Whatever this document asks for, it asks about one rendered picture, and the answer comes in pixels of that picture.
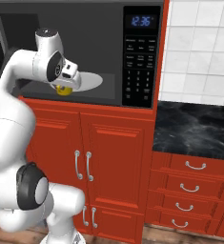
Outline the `red drawer front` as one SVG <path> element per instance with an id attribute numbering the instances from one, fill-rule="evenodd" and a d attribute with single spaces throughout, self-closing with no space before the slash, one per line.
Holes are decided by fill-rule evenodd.
<path id="1" fill-rule="evenodd" d="M 188 221 L 189 225 L 184 229 L 176 228 L 172 223 L 172 219 L 174 219 L 178 225 L 183 225 L 185 221 Z M 218 220 L 211 217 L 173 212 L 161 212 L 157 222 L 166 227 L 201 234 L 214 234 L 219 223 Z"/>
<path id="2" fill-rule="evenodd" d="M 195 171 L 185 166 L 186 161 L 189 161 L 194 167 L 200 167 L 203 163 L 206 163 L 207 168 L 202 171 Z M 224 176 L 224 160 L 220 159 L 173 154 L 170 168 L 186 173 Z"/>
<path id="3" fill-rule="evenodd" d="M 181 213 L 205 214 L 213 218 L 220 218 L 224 212 L 224 202 L 168 193 L 164 194 L 162 207 Z"/>
<path id="4" fill-rule="evenodd" d="M 165 176 L 164 187 L 168 191 L 187 193 L 180 189 L 180 183 L 183 183 L 187 189 L 191 190 L 193 190 L 196 185 L 199 186 L 199 191 L 196 193 L 189 193 L 191 195 L 220 197 L 224 191 L 224 181 L 221 180 L 195 178 L 172 173 L 168 173 Z"/>

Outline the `yellow mug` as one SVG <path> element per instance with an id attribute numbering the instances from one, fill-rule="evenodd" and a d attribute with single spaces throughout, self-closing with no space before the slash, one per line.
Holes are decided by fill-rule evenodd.
<path id="1" fill-rule="evenodd" d="M 69 87 L 63 87 L 63 86 L 57 85 L 57 86 L 56 86 L 56 92 L 57 92 L 59 95 L 67 96 L 67 95 L 70 95 L 70 94 L 72 93 L 72 88 L 69 88 Z"/>

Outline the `black microwave oven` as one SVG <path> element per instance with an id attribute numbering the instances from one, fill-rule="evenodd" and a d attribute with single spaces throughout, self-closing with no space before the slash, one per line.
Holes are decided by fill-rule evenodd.
<path id="1" fill-rule="evenodd" d="M 151 108 L 164 0 L 0 0 L 4 48 L 35 50 L 39 28 L 59 32 L 65 57 L 102 84 L 60 96 L 31 81 L 28 98 Z"/>

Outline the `short red cupboard door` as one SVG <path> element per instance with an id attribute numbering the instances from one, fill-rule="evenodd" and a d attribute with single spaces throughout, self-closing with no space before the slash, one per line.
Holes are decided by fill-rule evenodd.
<path id="1" fill-rule="evenodd" d="M 80 233 L 87 234 L 87 233 L 89 232 L 89 226 L 90 226 L 90 224 L 89 224 L 88 227 L 84 226 L 84 224 L 83 224 L 83 214 L 82 214 L 82 212 L 83 212 L 83 209 L 82 209 L 82 211 L 81 211 L 79 214 L 77 214 L 77 215 L 75 215 L 75 216 L 73 217 L 73 223 L 74 223 L 74 225 L 75 225 L 75 228 L 76 228 Z"/>
<path id="2" fill-rule="evenodd" d="M 95 222 L 98 224 L 95 229 L 92 226 L 92 207 L 95 206 L 91 206 L 90 224 L 95 236 L 130 244 L 141 244 L 144 226 L 143 214 L 95 207 Z"/>

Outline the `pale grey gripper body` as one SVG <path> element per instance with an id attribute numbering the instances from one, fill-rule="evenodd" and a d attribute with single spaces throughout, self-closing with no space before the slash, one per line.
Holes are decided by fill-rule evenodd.
<path id="1" fill-rule="evenodd" d="M 69 74 L 62 72 L 53 82 L 51 82 L 52 87 L 61 86 L 68 87 L 72 89 L 79 89 L 81 86 L 81 76 L 77 72 L 74 77 Z"/>

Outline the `tall red cupboard door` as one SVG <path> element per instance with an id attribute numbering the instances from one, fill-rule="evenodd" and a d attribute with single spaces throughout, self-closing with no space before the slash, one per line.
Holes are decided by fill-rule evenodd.
<path id="1" fill-rule="evenodd" d="M 81 125 L 84 153 L 92 153 L 90 203 L 142 214 L 146 208 L 154 122 L 83 113 Z"/>
<path id="2" fill-rule="evenodd" d="M 79 117 L 77 112 L 58 112 L 34 109 L 36 126 L 28 147 L 27 157 L 46 174 L 50 182 L 84 189 L 85 180 Z"/>

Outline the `grey microwave turntable plate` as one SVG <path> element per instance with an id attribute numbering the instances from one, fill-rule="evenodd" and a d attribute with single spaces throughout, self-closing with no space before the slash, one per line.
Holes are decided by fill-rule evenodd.
<path id="1" fill-rule="evenodd" d="M 78 74 L 78 88 L 73 89 L 73 92 L 86 92 L 99 87 L 103 82 L 103 78 L 96 73 L 81 71 Z"/>

